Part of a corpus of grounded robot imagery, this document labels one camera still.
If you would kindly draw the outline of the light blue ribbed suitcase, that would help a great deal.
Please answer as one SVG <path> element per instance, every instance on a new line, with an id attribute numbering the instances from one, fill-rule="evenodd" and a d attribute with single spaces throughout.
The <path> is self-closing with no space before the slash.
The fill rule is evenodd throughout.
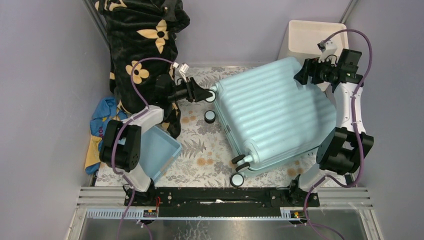
<path id="1" fill-rule="evenodd" d="M 296 161 L 314 169 L 320 144 L 336 125 L 336 108 L 321 89 L 294 79 L 286 57 L 218 80 L 209 88 L 217 120 L 233 151 L 233 187 Z"/>

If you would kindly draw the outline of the black floral plush blanket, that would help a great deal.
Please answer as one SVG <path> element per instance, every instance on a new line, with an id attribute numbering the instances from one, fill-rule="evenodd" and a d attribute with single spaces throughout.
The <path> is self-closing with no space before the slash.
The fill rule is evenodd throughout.
<path id="1" fill-rule="evenodd" d="M 109 89 L 117 107 L 132 115 L 153 103 L 157 77 L 175 72 L 177 34 L 190 24 L 181 0 L 95 0 L 105 20 L 110 52 Z M 181 134 L 181 110 L 164 106 L 160 124 L 173 137 Z"/>

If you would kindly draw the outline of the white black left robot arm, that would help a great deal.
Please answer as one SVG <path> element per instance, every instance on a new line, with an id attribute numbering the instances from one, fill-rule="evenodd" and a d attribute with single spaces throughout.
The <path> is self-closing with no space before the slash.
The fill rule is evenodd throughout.
<path id="1" fill-rule="evenodd" d="M 139 164 L 142 136 L 165 119 L 164 106 L 186 99 L 189 102 L 212 103 L 217 94 L 198 85 L 194 78 L 182 79 L 178 84 L 169 75 L 157 77 L 152 88 L 153 102 L 125 120 L 110 120 L 106 126 L 99 160 L 123 176 L 136 199 L 144 206 L 155 200 L 153 180 Z"/>

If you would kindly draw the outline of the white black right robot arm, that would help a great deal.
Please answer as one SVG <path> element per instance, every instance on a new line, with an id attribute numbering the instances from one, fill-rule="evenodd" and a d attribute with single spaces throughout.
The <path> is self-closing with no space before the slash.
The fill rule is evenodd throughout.
<path id="1" fill-rule="evenodd" d="M 307 191 L 317 189 L 336 175 L 359 171 L 374 145 L 374 138 L 366 133 L 362 121 L 364 77 L 357 73 L 361 56 L 360 51 L 344 48 L 335 64 L 327 58 L 307 58 L 294 76 L 302 85 L 329 84 L 335 101 L 336 122 L 318 146 L 316 163 L 292 181 L 294 188 L 287 191 L 286 198 L 293 206 L 307 199 Z"/>

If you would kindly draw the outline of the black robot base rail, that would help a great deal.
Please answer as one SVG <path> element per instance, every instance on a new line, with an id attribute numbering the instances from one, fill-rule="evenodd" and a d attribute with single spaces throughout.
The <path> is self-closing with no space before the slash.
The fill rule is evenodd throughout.
<path id="1" fill-rule="evenodd" d="M 124 185 L 125 206 L 152 207 L 160 218 L 281 217 L 282 208 L 320 206 L 316 193 L 294 187 L 156 187 L 146 192 Z"/>

